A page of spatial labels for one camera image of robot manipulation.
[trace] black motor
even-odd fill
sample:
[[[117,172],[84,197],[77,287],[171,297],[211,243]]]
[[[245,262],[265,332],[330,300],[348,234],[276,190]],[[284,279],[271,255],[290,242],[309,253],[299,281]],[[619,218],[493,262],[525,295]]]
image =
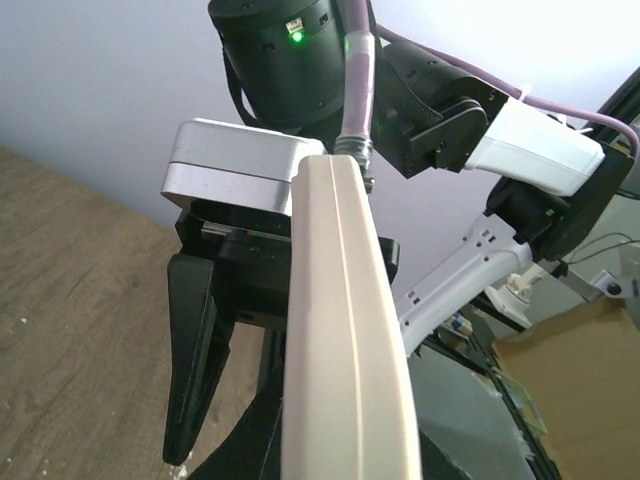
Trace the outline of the black motor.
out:
[[[331,0],[209,3],[231,94],[245,123],[295,132],[342,108],[344,33],[336,11]],[[257,122],[247,122],[241,91]]]

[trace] white plastic bracket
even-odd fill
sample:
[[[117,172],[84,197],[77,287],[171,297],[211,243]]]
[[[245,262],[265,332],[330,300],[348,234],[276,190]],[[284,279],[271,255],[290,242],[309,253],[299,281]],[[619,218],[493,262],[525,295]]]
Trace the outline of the white plastic bracket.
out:
[[[486,287],[532,264],[528,244],[497,215],[481,214],[458,245],[407,293],[396,311],[407,356]]]

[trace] purple cable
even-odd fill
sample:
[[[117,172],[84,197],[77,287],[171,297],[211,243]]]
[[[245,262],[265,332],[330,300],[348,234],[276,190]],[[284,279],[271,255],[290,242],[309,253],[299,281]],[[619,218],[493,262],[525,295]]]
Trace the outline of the purple cable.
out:
[[[511,97],[520,98],[522,95],[522,91],[519,88],[514,87],[513,85],[505,82],[504,80],[499,79],[495,75],[482,70],[471,63],[465,62],[464,60],[460,60],[452,55],[449,55],[444,52],[440,52],[433,48],[426,47],[424,45],[419,44],[418,42],[414,42],[413,40],[409,40],[408,38],[403,37],[395,32],[392,32],[388,28],[383,27],[382,25],[378,25],[378,32],[380,36],[389,42],[409,42],[413,45],[426,50],[427,52],[440,57],[441,59],[449,62],[456,67],[460,67],[467,72],[475,75],[476,77],[484,80],[485,82],[493,85],[494,87],[502,90],[504,93]],[[530,105],[535,108],[540,108],[542,110],[547,110],[549,112],[560,113],[563,115],[567,115],[574,118],[580,118],[582,120],[587,120],[589,122],[598,123],[600,125],[605,125],[617,132],[620,132],[622,135],[629,139],[629,144],[631,145],[631,154],[636,159],[636,161],[640,160],[640,139],[636,132],[633,129],[626,125],[624,122],[616,118],[609,117],[607,115],[603,115],[601,113],[595,112],[587,112],[585,110],[580,110],[573,107],[568,107],[566,105],[561,105],[559,103],[550,102],[548,100],[544,100],[539,97],[529,96],[527,95],[523,102],[527,105]]]
[[[375,82],[375,37],[369,31],[366,0],[344,0],[345,13],[345,90],[342,129],[334,153],[353,156],[362,170],[369,168],[373,143]]]

